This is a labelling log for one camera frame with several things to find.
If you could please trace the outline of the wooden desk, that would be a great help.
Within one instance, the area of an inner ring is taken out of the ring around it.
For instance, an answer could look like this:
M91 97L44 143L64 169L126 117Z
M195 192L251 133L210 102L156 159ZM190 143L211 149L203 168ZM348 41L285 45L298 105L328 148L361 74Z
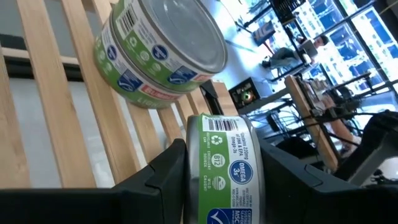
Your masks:
M297 107L297 111L303 119L307 131L315 143L323 163L328 169L335 172L339 165L335 147L330 138L326 136L325 127L312 116L311 107L308 104L305 93L297 82L297 78L289 75L285 78L284 83Z

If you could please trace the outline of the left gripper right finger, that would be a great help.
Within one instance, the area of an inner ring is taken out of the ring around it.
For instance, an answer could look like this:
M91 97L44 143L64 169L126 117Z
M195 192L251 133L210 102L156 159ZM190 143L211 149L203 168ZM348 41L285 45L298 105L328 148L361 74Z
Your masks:
M266 224L355 224L348 193L358 188L259 141L265 178Z

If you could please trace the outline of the wooden slatted shelf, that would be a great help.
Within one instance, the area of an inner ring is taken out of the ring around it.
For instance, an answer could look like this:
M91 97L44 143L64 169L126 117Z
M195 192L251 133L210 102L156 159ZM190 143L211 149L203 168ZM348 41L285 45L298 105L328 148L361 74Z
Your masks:
M119 0L59 0L66 17L76 55L60 54L44 0L15 0L24 31L25 49L0 45L0 189L32 186L21 129L7 73L6 57L28 60L41 100L47 133L63 188L96 186L92 161L86 148L64 65L81 72L106 153L111 175L120 183L164 151L157 131L166 139L181 137L191 115L209 113L210 106L198 88L162 109L141 108L123 98L100 75L94 60L96 37Z

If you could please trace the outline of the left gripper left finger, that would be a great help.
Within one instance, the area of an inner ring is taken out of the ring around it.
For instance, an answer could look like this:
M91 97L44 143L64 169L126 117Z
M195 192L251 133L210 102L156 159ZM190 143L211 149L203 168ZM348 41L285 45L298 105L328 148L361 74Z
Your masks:
M113 187L114 224L179 224L184 201L186 144L173 143L149 165Z

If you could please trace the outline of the black computer case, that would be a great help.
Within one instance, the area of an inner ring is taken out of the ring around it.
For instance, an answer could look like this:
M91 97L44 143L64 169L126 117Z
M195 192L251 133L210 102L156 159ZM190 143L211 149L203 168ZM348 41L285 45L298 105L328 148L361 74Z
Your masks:
M261 98L252 78L247 78L234 86L229 90L229 94L237 110Z

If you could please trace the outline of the tuna can green white label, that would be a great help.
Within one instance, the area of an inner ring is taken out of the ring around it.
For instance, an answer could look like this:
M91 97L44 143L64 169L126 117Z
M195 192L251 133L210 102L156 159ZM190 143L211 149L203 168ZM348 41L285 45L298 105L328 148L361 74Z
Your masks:
M186 145L183 224L266 224L261 148L246 118L190 116Z
M200 0L119 0L109 20L129 60L166 89L192 91L226 67L223 34Z
M107 20L95 39L94 60L105 82L132 104L147 109L162 109L186 95L169 90L140 71L116 41Z

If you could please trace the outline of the person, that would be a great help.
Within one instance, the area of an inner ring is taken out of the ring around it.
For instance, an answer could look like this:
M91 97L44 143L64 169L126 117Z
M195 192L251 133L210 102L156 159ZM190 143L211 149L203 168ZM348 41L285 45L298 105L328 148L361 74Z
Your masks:
M319 48L326 46L326 44L330 42L330 39L326 35L320 35L315 39L297 37L296 41L299 43L297 50L293 50L288 47L281 47L274 55L269 57L267 60L264 59L262 61L262 67L270 70L278 68L291 69L303 63L301 57L306 55L310 59L309 64L312 65L317 62L318 53L308 53L308 49L311 47L318 51Z
M336 106L332 97L324 92L322 96L322 103L325 109L334 108ZM342 150L340 152L342 158L347 158L358 148L358 145L361 144L361 138L356 136L350 132L350 130L345 126L341 119L337 119L330 122L330 126L335 135L339 138L342 138Z

